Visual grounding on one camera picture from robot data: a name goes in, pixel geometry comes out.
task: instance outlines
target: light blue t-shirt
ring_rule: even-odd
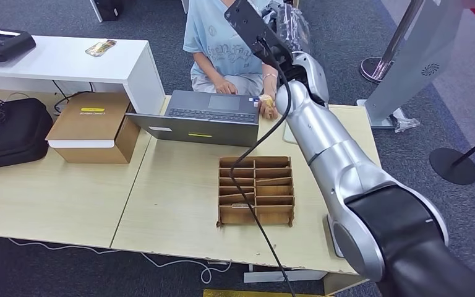
[[[260,11],[270,0],[249,0]],[[221,0],[190,0],[183,50],[204,53],[222,75],[262,73],[261,60],[226,21]],[[194,63],[192,75],[203,74]]]

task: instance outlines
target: laptop lid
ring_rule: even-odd
[[[258,124],[229,123],[206,119],[172,118],[127,113],[133,122],[162,140],[251,147],[257,140]]]

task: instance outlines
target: bracelet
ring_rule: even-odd
[[[275,79],[278,79],[278,76],[272,73],[268,73],[267,75],[263,75],[263,80],[265,80],[269,76],[274,76]]]

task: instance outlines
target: person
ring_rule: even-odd
[[[235,0],[190,0],[183,50],[194,55],[190,71],[196,92],[270,96],[260,100],[260,114],[275,119],[278,72],[252,54],[226,21],[224,13]],[[258,11],[269,0],[248,0]]]

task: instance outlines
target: black stanchion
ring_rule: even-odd
[[[475,146],[466,153],[452,148],[437,148],[430,153],[432,169],[446,181],[455,184],[472,184],[475,182],[475,164],[469,158],[475,153]]]

